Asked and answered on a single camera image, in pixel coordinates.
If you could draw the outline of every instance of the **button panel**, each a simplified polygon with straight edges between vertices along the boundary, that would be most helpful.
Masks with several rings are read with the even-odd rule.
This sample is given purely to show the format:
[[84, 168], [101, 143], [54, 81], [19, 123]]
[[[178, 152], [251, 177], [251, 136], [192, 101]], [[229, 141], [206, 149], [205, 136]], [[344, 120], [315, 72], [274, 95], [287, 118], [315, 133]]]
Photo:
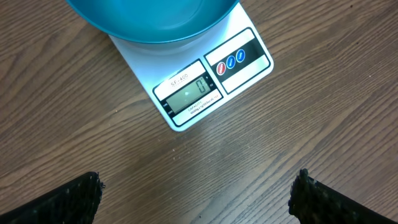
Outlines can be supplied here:
[[227, 94], [254, 78], [270, 66], [259, 40], [250, 28], [219, 45], [205, 55], [211, 70]]

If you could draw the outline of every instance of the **teal plastic bowl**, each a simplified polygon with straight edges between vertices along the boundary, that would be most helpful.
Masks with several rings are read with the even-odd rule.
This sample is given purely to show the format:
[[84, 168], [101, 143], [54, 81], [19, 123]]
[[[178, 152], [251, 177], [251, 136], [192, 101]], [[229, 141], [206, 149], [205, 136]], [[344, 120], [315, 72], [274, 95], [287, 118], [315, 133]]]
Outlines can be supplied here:
[[217, 24], [239, 0], [67, 0], [107, 34], [143, 44], [198, 35]]

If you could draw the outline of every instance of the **white kitchen scale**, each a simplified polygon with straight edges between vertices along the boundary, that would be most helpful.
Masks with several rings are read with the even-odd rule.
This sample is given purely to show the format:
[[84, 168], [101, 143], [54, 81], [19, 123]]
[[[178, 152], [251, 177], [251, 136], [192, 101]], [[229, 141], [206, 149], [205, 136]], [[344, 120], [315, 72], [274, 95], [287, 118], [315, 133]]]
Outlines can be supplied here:
[[217, 25], [191, 39], [169, 44], [111, 39], [175, 131], [186, 130], [274, 68], [240, 3]]

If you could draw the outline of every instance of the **display frame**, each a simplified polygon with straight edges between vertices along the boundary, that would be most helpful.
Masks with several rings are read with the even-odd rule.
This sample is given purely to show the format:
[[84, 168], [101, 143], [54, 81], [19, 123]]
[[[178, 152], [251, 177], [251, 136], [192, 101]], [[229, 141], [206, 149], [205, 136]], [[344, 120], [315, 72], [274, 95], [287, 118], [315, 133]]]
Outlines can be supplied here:
[[[205, 68], [205, 66], [203, 65], [203, 62], [198, 58], [195, 61], [193, 61], [192, 63], [190, 63], [189, 65], [185, 66], [184, 68], [180, 69], [175, 75], [171, 76], [170, 78], [179, 75], [182, 71], [184, 71], [186, 68], [188, 68], [189, 66], [193, 65], [194, 63], [200, 62], [201, 66], [203, 66], [203, 68]], [[197, 81], [200, 77], [203, 77], [203, 79], [206, 81], [207, 85], [210, 88], [210, 91], [208, 93], [206, 93], [205, 95], [199, 97], [197, 100], [185, 105], [183, 108], [178, 110], [178, 113], [174, 113], [174, 111], [171, 109], [171, 107], [169, 106], [169, 104], [167, 103], [167, 99], [169, 99], [170, 97], [172, 97], [174, 94], [178, 93], [179, 91], [181, 91], [182, 89], [184, 89], [186, 86], [192, 84], [193, 82]], [[169, 96], [165, 97], [162, 100], [159, 100], [159, 97], [156, 95], [155, 90], [157, 87], [159, 87], [159, 85], [161, 85], [162, 83], [156, 85], [153, 89], [152, 92], [154, 94], [154, 96], [156, 97], [156, 99], [158, 100], [158, 102], [160, 103], [160, 105], [162, 105], [163, 110], [166, 112], [166, 114], [169, 116], [169, 118], [172, 120], [173, 124], [176, 125], [176, 127], [181, 127], [183, 126], [185, 123], [189, 122], [190, 120], [192, 120], [193, 118], [197, 117], [199, 114], [203, 113], [204, 111], [206, 111], [208, 108], [211, 108], [211, 106], [206, 107], [205, 109], [201, 110], [199, 113], [195, 114], [194, 116], [192, 116], [191, 118], [187, 119], [185, 122], [183, 122], [182, 124], [177, 124], [174, 121], [174, 117], [176, 115], [178, 115], [179, 113], [183, 112], [185, 109], [189, 108], [190, 106], [194, 105], [196, 102], [200, 101], [202, 98], [206, 97], [207, 95], [211, 94], [214, 90], [218, 90], [218, 92], [220, 93], [220, 98], [218, 98], [215, 102], [216, 103], [218, 101], [220, 101], [221, 99], [224, 98], [222, 92], [220, 91], [220, 89], [218, 88], [218, 86], [216, 85], [216, 83], [214, 82], [214, 80], [212, 79], [211, 75], [209, 74], [208, 70], [205, 69], [205, 72], [203, 72], [201, 75], [195, 77], [193, 80], [189, 81], [188, 83], [186, 83], [185, 85], [181, 86], [178, 90], [175, 90], [172, 94], [170, 94]]]

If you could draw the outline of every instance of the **brown wooden surface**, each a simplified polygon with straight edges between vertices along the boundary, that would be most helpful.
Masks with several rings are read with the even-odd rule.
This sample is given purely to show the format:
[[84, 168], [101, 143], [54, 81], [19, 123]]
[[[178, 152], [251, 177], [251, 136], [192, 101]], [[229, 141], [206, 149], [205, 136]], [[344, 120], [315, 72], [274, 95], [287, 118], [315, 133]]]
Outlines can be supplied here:
[[246, 0], [275, 69], [172, 131], [62, 0], [0, 0], [0, 213], [91, 170], [95, 223], [298, 223], [300, 168], [398, 221], [398, 1]]

